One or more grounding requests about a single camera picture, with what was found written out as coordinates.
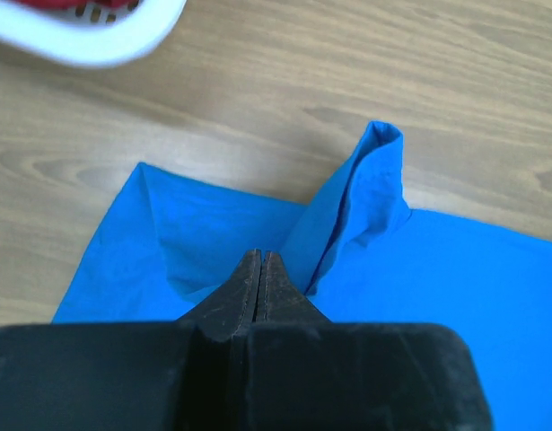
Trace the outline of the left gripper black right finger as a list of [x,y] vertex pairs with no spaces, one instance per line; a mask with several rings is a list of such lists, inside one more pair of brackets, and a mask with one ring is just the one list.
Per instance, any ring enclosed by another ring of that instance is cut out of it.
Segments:
[[259,278],[255,322],[319,325],[330,320],[291,282],[281,256],[269,251]]

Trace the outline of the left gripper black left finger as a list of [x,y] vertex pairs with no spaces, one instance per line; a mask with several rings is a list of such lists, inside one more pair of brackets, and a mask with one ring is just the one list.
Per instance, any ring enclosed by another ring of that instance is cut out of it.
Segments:
[[245,333],[254,322],[261,276],[261,251],[247,251],[229,278],[179,322],[194,323],[214,342]]

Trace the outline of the blue t shirt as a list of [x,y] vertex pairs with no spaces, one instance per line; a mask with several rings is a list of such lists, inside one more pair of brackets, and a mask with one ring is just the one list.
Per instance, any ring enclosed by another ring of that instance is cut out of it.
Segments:
[[138,164],[93,235],[54,322],[169,321],[246,251],[281,255],[333,321],[456,330],[499,430],[552,430],[552,242],[413,209],[404,137],[374,121],[307,205]]

